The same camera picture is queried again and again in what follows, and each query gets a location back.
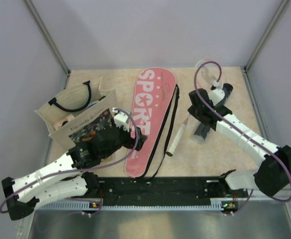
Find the black shuttlecock tube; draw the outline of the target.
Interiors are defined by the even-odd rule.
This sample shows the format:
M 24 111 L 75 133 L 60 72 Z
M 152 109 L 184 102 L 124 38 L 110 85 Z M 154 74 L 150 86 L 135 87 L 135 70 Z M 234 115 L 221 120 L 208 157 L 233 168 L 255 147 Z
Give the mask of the black shuttlecock tube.
M 219 117 L 215 113 L 225 116 L 230 112 L 224 105 L 233 91 L 231 84 L 223 84 L 223 88 L 211 87 L 211 92 L 200 88 L 189 93 L 192 105 L 188 112 L 195 119 L 200 121 L 199 126 L 193 134 L 193 138 L 203 143 L 208 136 L 210 129 L 216 129 L 216 122 Z

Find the pink badminton racket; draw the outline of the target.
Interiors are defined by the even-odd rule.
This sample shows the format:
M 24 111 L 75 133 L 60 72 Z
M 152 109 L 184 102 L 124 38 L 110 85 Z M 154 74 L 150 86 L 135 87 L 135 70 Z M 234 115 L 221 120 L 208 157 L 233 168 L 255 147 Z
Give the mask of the pink badminton racket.
M 200 69 L 204 68 L 205 70 L 208 70 L 207 67 L 205 66 L 207 64 L 217 65 L 216 62 L 214 62 L 214 61 L 212 61 L 210 59 L 207 59 L 207 58 L 203 58 L 203 59 L 199 60 L 196 63 L 195 67 L 198 67 Z M 219 84 L 220 84 L 219 82 L 220 82 L 221 75 L 222 75 L 221 67 L 219 66 L 218 68 L 219 68 L 219 76 L 218 76 L 218 78 L 214 77 L 213 78 L 213 83 L 212 83 L 212 86 L 215 86 L 215 87 L 219 86 Z M 190 118 L 190 114 L 188 114 L 186 116 L 186 118 L 184 119 L 184 121 L 182 122 L 182 124 L 181 124 L 181 126 L 180 126 L 180 128 L 179 128 L 179 130 L 178 130 L 178 132 L 176 134 L 176 136 L 174 137 L 171 145 L 169 146 L 169 148 L 168 148 L 168 150 L 166 152 L 167 156 L 172 157 L 174 155 L 175 149 L 176 149 L 178 143 L 180 142 L 182 135 L 185 132 L 185 129 L 187 127 L 189 118 Z

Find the pink racket cover bag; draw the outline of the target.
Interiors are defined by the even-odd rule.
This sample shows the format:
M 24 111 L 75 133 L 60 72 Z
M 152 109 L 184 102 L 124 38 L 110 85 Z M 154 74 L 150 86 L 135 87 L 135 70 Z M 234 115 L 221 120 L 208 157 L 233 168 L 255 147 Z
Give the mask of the pink racket cover bag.
M 141 133 L 147 136 L 140 151 L 134 151 L 126 160 L 125 173 L 135 179 L 146 176 L 168 115 L 172 112 L 169 130 L 163 148 L 166 156 L 178 107 L 179 87 L 175 75 L 168 69 L 152 67 L 143 70 L 137 79 L 133 97 L 133 120 Z

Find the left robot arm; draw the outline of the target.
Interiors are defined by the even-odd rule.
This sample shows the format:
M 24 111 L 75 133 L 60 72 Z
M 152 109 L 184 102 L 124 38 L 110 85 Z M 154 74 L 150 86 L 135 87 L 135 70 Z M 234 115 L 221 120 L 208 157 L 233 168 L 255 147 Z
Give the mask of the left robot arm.
M 17 179 L 3 179 L 6 213 L 17 221 L 55 201 L 95 197 L 99 192 L 99 178 L 90 169 L 122 147 L 131 152 L 140 151 L 146 140 L 139 127 L 135 137 L 131 137 L 130 129 L 108 126 L 43 168 Z

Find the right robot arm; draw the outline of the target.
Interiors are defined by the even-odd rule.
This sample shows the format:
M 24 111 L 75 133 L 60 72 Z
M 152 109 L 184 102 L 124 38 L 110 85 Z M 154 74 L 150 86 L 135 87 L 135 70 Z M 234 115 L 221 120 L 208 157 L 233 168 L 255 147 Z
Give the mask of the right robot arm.
M 291 184 L 291 147 L 267 141 L 245 126 L 226 106 L 215 106 L 205 89 L 189 93 L 191 106 L 188 112 L 214 131 L 228 137 L 248 154 L 257 170 L 231 171 L 218 186 L 224 197 L 232 196 L 238 189 L 256 189 L 268 197 L 274 197 Z

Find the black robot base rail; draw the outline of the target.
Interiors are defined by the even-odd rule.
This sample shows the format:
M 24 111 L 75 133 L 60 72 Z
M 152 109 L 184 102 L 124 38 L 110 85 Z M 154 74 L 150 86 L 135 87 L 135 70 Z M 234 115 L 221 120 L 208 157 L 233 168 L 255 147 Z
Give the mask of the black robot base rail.
M 104 206 L 207 206 L 212 198 L 244 198 L 225 179 L 211 177 L 100 177 L 99 187 L 83 199 L 103 199 Z

